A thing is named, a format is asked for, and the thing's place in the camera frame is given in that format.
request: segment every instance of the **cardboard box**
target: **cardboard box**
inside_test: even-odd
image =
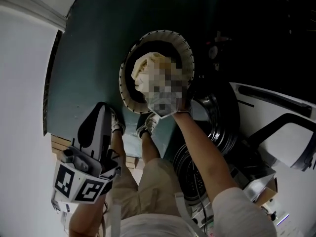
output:
[[[270,199],[272,199],[275,194],[277,194],[277,179],[273,178],[268,182],[265,189],[260,193],[258,199],[255,201],[255,204],[257,206],[262,206]]]

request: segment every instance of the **black cable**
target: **black cable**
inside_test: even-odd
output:
[[[207,236],[207,227],[206,227],[206,219],[207,219],[207,216],[206,216],[206,211],[205,211],[205,207],[203,205],[203,202],[202,202],[202,199],[201,199],[201,196],[199,194],[199,191],[198,191],[198,184],[197,184],[197,179],[196,179],[196,174],[195,174],[195,171],[194,171],[194,162],[192,161],[192,166],[193,166],[193,177],[194,177],[194,183],[196,185],[196,189],[197,189],[197,195],[198,195],[198,199],[202,205],[202,208],[203,208],[203,214],[204,214],[204,218],[205,218],[205,222],[204,222],[204,233],[206,234]]]
[[[105,211],[103,212],[103,215],[108,212],[108,204],[105,201],[104,201],[104,205],[105,205]]]

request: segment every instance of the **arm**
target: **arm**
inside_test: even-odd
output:
[[[222,191],[237,187],[223,156],[190,115],[175,113],[173,117],[202,176],[210,201]]]
[[[79,204],[69,223],[70,237],[95,237],[103,216],[105,195],[95,204]]]

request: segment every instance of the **black handle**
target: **black handle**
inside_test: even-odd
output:
[[[252,134],[247,139],[247,142],[251,147],[257,148],[263,141],[268,139],[272,134],[288,123],[297,124],[313,132],[307,147],[296,162],[291,166],[292,168],[305,171],[311,164],[313,155],[316,151],[316,123],[300,116],[286,113]]]

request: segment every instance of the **person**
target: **person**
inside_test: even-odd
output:
[[[205,184],[214,212],[216,237],[276,237],[276,230],[260,208],[253,204],[237,187],[219,150],[186,112],[173,115],[180,127],[189,153]],[[142,141],[145,163],[137,186],[129,169],[122,166],[121,176],[115,178],[107,194],[109,211],[113,201],[121,204],[121,237],[192,237],[193,230],[181,218],[175,193],[181,192],[173,166],[161,159],[151,134],[158,123],[151,114],[137,129]],[[112,113],[111,148],[126,159],[122,136],[125,126]],[[71,237],[95,237],[103,217],[105,195],[95,204],[80,204],[72,215],[69,226]],[[111,220],[106,219],[106,236],[111,236]]]

